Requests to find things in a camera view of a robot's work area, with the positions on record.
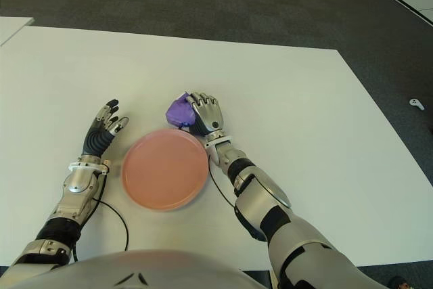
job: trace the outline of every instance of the silver arm segment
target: silver arm segment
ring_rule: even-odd
[[[267,241],[281,289],[385,288],[361,273],[316,228],[295,215],[284,192],[229,141],[216,143],[214,159],[233,186],[235,214],[257,240]]]

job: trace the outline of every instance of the black cable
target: black cable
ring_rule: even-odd
[[[221,193],[221,195],[223,196],[224,200],[226,200],[227,203],[232,206],[232,208],[235,208],[235,206],[229,201],[229,199],[226,198],[226,196],[224,195],[224,193],[221,191],[221,189],[219,188],[218,184],[216,183],[216,181],[214,179],[214,175],[212,175],[212,171],[210,170],[210,155],[208,157],[208,167],[209,167],[209,175],[212,178],[212,180],[214,181],[214,184],[215,184],[216,188],[218,189],[219,193]]]
[[[128,250],[128,245],[129,245],[129,230],[128,230],[128,226],[127,223],[124,222],[124,219],[122,217],[122,215],[112,206],[110,206],[107,202],[104,202],[102,200],[100,200],[99,202],[101,202],[102,204],[104,204],[105,206],[107,206],[108,208],[110,208],[111,210],[113,210],[113,212],[118,215],[118,217],[120,218],[120,220],[122,221],[123,225],[124,225],[124,230],[127,233],[127,242],[124,245],[124,251],[126,252]]]

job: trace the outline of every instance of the robot forearm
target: robot forearm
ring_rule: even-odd
[[[268,242],[269,258],[284,288],[385,288],[361,273],[312,225],[295,215],[283,191],[230,141],[213,139],[208,151],[230,178],[235,214],[253,238]],[[212,134],[206,136],[211,140]]]
[[[108,161],[101,156],[128,123],[128,118],[111,118],[118,110],[118,101],[109,101],[94,118],[83,145],[83,153],[69,169],[63,183],[63,196],[36,239],[1,277],[1,285],[10,285],[25,278],[49,271],[70,260],[71,250],[80,238],[81,229],[91,213],[91,201],[100,185],[100,177],[108,174]]]

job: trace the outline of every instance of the robot finger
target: robot finger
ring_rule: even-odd
[[[218,100],[215,97],[210,96],[210,95],[208,97],[209,97],[209,100],[212,102],[212,104],[218,105]]]
[[[200,93],[200,97],[204,100],[204,103],[209,103],[209,96],[207,96],[205,93]]]
[[[191,96],[195,99],[198,106],[201,106],[204,104],[204,99],[203,99],[203,97],[200,96],[199,93],[194,92],[191,94]]]
[[[110,128],[110,126],[115,123],[117,120],[119,119],[118,116],[115,116],[114,118],[111,118],[110,120],[107,121],[106,123],[106,129]]]
[[[108,128],[107,131],[113,136],[116,136],[129,122],[129,118],[123,117],[120,120],[114,121]]]

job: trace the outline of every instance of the white table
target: white table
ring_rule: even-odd
[[[269,268],[266,244],[250,238],[210,181],[167,213],[138,206],[122,188],[128,148],[169,127],[164,113],[184,90],[219,98],[234,144],[356,265],[433,259],[432,186],[335,50],[29,26],[1,48],[0,69],[2,265],[34,239],[89,123],[116,97],[131,121],[106,153],[114,167],[104,199],[125,216],[131,249]],[[120,221],[100,207],[77,250],[86,259],[123,246]]]
[[[31,17],[0,17],[0,46],[13,37],[26,25],[34,22]]]

